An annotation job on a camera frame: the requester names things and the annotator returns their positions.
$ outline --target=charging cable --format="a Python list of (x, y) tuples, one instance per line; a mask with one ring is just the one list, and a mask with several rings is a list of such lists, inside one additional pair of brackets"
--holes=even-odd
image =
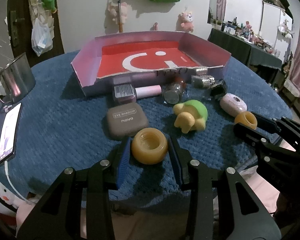
[(19, 192), (18, 190), (16, 190), (16, 188), (12, 185), (11, 181), (10, 181), (10, 178), (9, 178), (9, 174), (8, 174), (8, 161), (5, 161), (5, 173), (6, 173), (6, 176), (7, 176), (7, 179), (8, 179), (8, 182), (9, 184), (11, 185), (11, 187), (14, 189), (14, 191), (19, 195), (20, 198), (22, 198), (24, 201), (27, 202), (27, 204), (30, 204), (30, 205), (33, 205), (34, 203), (27, 200), (25, 197), (23, 197)]

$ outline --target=mirror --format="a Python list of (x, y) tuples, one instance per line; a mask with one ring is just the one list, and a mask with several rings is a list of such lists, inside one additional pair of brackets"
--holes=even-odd
[(208, 22), (221, 25), (224, 21), (227, 0), (210, 0)]

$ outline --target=metal screw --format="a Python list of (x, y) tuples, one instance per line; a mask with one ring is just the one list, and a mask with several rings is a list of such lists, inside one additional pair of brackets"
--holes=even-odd
[(108, 160), (102, 160), (101, 162), (100, 162), (100, 165), (101, 166), (108, 166), (110, 164), (110, 161), (108, 161)]
[(190, 161), (192, 166), (199, 166), (200, 162), (198, 160), (191, 160)]
[(69, 175), (69, 174), (73, 173), (73, 169), (72, 168), (66, 168), (63, 172), (65, 174)]
[(228, 167), (227, 168), (227, 172), (230, 173), (230, 174), (234, 174), (235, 173), (235, 169), (232, 168), (232, 167)]

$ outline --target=blue fuzzy tablecloth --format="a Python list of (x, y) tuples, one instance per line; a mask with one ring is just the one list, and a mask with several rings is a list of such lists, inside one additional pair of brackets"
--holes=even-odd
[[(66, 167), (88, 168), (119, 144), (109, 137), (105, 118), (113, 106), (112, 98), (85, 98), (70, 65), (76, 54), (63, 54), (32, 68), (36, 85), (22, 100), (16, 156), (9, 162), (10, 179), (24, 196), (29, 191), (43, 194)], [(242, 98), (249, 111), (269, 118), (291, 118), (291, 111), (269, 85), (234, 58), (230, 59), (225, 80), (228, 92)], [(194, 96), (202, 93), (191, 88), (190, 92)], [(186, 135), (173, 126), (176, 116), (171, 107), (162, 104), (161, 97), (141, 99), (138, 104), (151, 127), (176, 135), (181, 147), (209, 167), (242, 170), (256, 160), (253, 149), (234, 136), (234, 119), (215, 101), (206, 103), (206, 130)], [(0, 134), (4, 116), (0, 105)], [(11, 189), (3, 166), (0, 181)], [(125, 182), (120, 190), (110, 191), (110, 199), (138, 208), (156, 205), (156, 209), (162, 209), (167, 204), (186, 207), (189, 198), (180, 193), (167, 155), (162, 163), (151, 166), (131, 157)]]

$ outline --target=pink stuffed animal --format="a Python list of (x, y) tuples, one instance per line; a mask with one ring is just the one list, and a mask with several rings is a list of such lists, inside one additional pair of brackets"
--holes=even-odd
[(247, 28), (249, 30), (252, 28), (252, 26), (250, 25), (249, 21), (246, 21), (246, 27), (245, 28)]
[[(117, 17), (117, 11), (118, 11), (118, 6), (117, 5), (112, 5), (110, 2), (108, 4), (108, 11), (110, 12), (110, 15), (112, 16), (112, 20), (118, 24), (118, 17)], [(126, 2), (121, 3), (121, 19), (122, 23), (124, 24), (126, 22), (128, 15), (128, 4)]]
[(192, 13), (189, 12), (183, 12), (181, 13), (181, 19), (182, 19), (182, 23), (181, 23), (181, 27), (183, 28), (183, 30), (185, 32), (193, 32), (193, 17), (192, 17)]

